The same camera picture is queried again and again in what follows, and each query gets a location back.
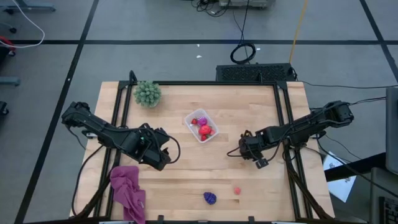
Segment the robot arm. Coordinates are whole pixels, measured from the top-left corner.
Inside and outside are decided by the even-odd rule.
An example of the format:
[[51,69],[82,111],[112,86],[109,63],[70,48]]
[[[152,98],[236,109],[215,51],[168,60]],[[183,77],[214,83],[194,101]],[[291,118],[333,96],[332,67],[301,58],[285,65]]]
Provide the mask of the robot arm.
[[123,129],[93,115],[87,103],[73,102],[62,114],[62,123],[67,127],[84,127],[98,137],[105,147],[119,149],[124,154],[162,170],[171,159],[167,148],[160,150],[170,138],[162,128],[153,130],[147,123],[139,128]]
[[246,130],[239,140],[239,151],[243,159],[253,159],[257,161],[257,168],[263,168],[268,165],[268,161],[263,159],[261,151],[275,147],[282,141],[287,141],[288,146],[301,148],[310,136],[323,132],[325,128],[349,125],[354,116],[348,106],[349,103],[334,101],[291,124],[256,131],[255,136]]

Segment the clear plastic box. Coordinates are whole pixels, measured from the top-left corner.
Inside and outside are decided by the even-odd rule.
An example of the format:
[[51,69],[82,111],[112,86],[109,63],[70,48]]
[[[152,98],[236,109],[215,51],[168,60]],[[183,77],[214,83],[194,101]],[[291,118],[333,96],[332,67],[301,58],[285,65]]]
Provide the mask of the clear plastic box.
[[[204,116],[207,119],[207,125],[211,126],[211,128],[215,131],[214,135],[210,136],[210,138],[201,141],[200,140],[200,135],[198,133],[199,131],[199,125],[192,125],[191,121],[193,118],[199,118],[201,116]],[[190,113],[188,116],[185,117],[185,124],[187,125],[187,127],[189,128],[189,130],[191,130],[192,134],[194,135],[194,137],[198,140],[198,142],[200,143],[206,143],[208,141],[210,141],[210,139],[214,138],[214,136],[216,136],[218,134],[218,128],[216,123],[214,123],[214,121],[210,118],[210,116],[206,113],[206,111],[204,109],[197,109],[194,112]]]

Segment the yellow cable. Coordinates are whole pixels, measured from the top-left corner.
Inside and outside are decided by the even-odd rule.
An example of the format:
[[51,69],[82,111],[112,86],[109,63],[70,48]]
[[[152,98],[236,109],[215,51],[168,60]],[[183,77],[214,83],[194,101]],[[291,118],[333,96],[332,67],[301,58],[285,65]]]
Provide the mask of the yellow cable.
[[304,6],[303,6],[303,9],[301,10],[300,20],[298,21],[298,26],[297,26],[297,29],[296,29],[296,33],[294,34],[292,50],[290,51],[289,63],[292,63],[294,47],[295,47],[295,44],[296,44],[297,36],[299,35],[301,22],[303,21],[304,14],[305,14],[305,9],[307,8],[307,4],[308,4],[308,0],[304,0]]

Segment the gray floor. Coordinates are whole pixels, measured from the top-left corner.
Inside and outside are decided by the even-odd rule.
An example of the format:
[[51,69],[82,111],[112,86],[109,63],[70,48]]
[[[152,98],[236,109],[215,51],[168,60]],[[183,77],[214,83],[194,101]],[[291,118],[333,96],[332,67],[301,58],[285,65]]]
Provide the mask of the gray floor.
[[[93,0],[54,1],[56,12],[30,12],[27,15],[43,28],[46,39],[78,40]],[[398,40],[395,0],[367,0],[386,40]],[[301,1],[278,0],[268,11],[250,9],[245,38],[291,40],[303,5]],[[241,22],[244,9],[235,10]],[[10,39],[39,39],[22,15],[0,14],[0,21],[19,30]],[[231,11],[219,18],[198,13],[189,1],[177,0],[99,0],[88,40],[178,40],[238,39],[240,33]],[[300,30],[300,40],[376,40],[359,1],[309,0]],[[256,45],[254,62],[287,62],[290,45]],[[190,45],[85,45],[64,107],[72,101],[86,101],[92,108],[101,82],[127,79],[134,70],[139,80],[214,80],[217,65],[229,60],[233,44]],[[0,217],[12,223],[23,198],[32,169],[52,119],[76,45],[41,45],[20,49],[0,69],[0,75],[22,78],[19,87],[2,86],[0,101],[9,103],[10,114],[0,125]],[[398,59],[398,46],[389,50]],[[298,45],[292,65],[299,80],[319,84],[354,86],[397,83],[379,45]],[[306,85],[310,106],[323,106],[332,100],[355,102],[384,96],[384,90],[352,90]],[[345,128],[328,129],[331,138],[342,142],[359,157],[368,157],[385,148],[385,105],[383,101],[352,107],[354,122]],[[356,160],[341,146],[329,140],[322,145],[340,157]],[[66,218],[83,150],[73,136],[58,123],[49,154],[32,198],[25,222]],[[349,198],[349,208],[337,199],[336,213],[359,214],[366,205],[368,186],[358,180]],[[352,203],[362,201],[361,205]]]

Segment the pink cloth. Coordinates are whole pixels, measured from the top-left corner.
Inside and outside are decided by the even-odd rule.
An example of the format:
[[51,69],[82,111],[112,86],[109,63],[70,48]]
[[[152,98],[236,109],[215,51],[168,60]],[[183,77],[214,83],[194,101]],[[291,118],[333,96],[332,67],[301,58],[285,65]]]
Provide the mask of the pink cloth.
[[118,166],[112,170],[113,200],[123,205],[125,221],[145,224],[145,190],[138,186],[138,167]]

